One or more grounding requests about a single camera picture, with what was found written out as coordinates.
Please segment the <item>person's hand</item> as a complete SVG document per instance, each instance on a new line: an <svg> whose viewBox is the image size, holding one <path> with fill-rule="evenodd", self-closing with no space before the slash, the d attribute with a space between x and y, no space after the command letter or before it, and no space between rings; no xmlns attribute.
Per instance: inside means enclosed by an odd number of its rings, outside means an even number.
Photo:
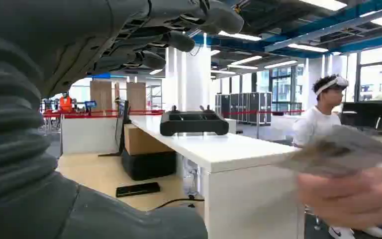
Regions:
<svg viewBox="0 0 382 239"><path fill-rule="evenodd" d="M382 225L382 168L336 178L299 174L296 182L301 202L328 224L358 230Z"/></svg>

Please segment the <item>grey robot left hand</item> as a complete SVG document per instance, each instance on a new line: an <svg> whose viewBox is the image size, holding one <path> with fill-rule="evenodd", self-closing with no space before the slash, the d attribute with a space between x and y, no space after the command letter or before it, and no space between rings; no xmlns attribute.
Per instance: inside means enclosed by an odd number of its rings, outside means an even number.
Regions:
<svg viewBox="0 0 382 239"><path fill-rule="evenodd" d="M191 51L182 31L243 25L218 0L0 0L0 239L207 238L194 209L144 212L64 177L39 107L88 73L142 63L148 44Z"/></svg>

